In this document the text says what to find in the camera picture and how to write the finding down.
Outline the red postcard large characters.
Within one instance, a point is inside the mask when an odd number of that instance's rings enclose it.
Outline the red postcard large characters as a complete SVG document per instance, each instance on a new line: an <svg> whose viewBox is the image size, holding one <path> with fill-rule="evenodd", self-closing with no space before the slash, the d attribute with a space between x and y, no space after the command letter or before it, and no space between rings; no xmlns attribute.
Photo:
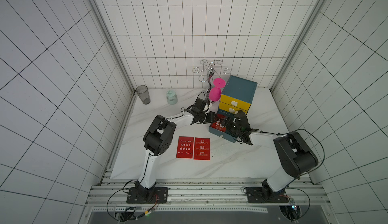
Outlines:
<svg viewBox="0 0 388 224"><path fill-rule="evenodd" d="M223 114L217 114L217 116L219 117L219 120L224 118L224 117L229 117L227 115L223 115ZM220 121L217 121L213 124L210 125L209 127L209 132L211 131L216 131L216 132L222 132L222 133L225 133L226 132L226 129L223 128L221 125L220 125Z"/></svg>

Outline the teal bottom drawer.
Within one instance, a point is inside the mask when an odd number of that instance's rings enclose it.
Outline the teal bottom drawer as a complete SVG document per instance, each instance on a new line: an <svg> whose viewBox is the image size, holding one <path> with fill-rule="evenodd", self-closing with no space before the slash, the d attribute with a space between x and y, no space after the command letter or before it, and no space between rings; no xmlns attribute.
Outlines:
<svg viewBox="0 0 388 224"><path fill-rule="evenodd" d="M248 121L244 111L238 110L236 114L218 109L216 121L209 126L209 132L232 143L249 143L246 134Z"/></svg>

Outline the yellow drawer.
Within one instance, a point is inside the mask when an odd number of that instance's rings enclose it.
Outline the yellow drawer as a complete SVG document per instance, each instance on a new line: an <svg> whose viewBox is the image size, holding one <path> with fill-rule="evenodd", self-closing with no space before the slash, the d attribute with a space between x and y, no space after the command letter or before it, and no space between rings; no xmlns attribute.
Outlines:
<svg viewBox="0 0 388 224"><path fill-rule="evenodd" d="M221 95L220 103L229 105L230 107L239 108L245 111L248 111L252 102L246 102L240 99L236 99L227 95Z"/></svg>
<svg viewBox="0 0 388 224"><path fill-rule="evenodd" d="M245 114L248 113L244 109L240 109L240 108L238 108L236 106L228 105L228 104L223 103L223 102L219 102L219 109L223 110L223 111L226 111L226 112L229 112L229 113L232 113L232 114L237 114L238 111L243 111Z"/></svg>

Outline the yellow top drawer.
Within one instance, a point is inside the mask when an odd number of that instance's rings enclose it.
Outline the yellow top drawer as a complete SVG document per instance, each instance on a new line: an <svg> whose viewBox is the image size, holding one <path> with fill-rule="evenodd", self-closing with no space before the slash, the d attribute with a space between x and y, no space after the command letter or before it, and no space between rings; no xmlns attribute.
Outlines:
<svg viewBox="0 0 388 224"><path fill-rule="evenodd" d="M227 95L221 95L220 103L229 105L230 107L239 108L245 111L248 111L252 102L246 102L240 99L236 99Z"/></svg>

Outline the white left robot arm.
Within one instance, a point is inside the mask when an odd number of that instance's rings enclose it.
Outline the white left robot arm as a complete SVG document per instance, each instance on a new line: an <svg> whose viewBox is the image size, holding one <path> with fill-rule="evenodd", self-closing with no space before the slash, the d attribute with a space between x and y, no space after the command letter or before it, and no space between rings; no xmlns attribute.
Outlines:
<svg viewBox="0 0 388 224"><path fill-rule="evenodd" d="M193 124L210 124L218 120L216 113L210 111L211 104L210 100L198 98L193 105L182 108L178 115L168 117L157 115L154 118L143 137L145 162L135 183L138 192L146 194L154 190L159 156L170 147L176 129Z"/></svg>

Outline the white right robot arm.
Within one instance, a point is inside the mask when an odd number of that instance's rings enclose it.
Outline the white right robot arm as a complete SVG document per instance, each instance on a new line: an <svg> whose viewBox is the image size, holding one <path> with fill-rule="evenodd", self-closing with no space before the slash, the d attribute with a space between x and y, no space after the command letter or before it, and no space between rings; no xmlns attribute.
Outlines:
<svg viewBox="0 0 388 224"><path fill-rule="evenodd" d="M262 183L265 199L283 195L289 184L318 166L317 156L297 131L281 134L251 128L247 115L241 110L233 117L221 119L220 125L240 143L276 150L280 167Z"/></svg>

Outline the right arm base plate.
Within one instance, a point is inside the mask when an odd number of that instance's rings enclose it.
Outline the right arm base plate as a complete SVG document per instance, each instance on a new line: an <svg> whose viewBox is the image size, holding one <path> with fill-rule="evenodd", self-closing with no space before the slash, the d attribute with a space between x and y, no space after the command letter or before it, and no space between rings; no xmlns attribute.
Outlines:
<svg viewBox="0 0 388 224"><path fill-rule="evenodd" d="M244 193L249 203L288 203L289 199L285 196L285 190L278 192L272 191L269 187L245 187Z"/></svg>

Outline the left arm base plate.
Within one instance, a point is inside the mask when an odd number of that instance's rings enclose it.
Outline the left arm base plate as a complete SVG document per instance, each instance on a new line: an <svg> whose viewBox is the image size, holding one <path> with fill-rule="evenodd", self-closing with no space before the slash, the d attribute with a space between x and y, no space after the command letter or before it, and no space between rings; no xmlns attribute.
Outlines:
<svg viewBox="0 0 388 224"><path fill-rule="evenodd" d="M167 203L169 189L166 187L154 187L150 190L132 187L127 195L127 204L151 204Z"/></svg>

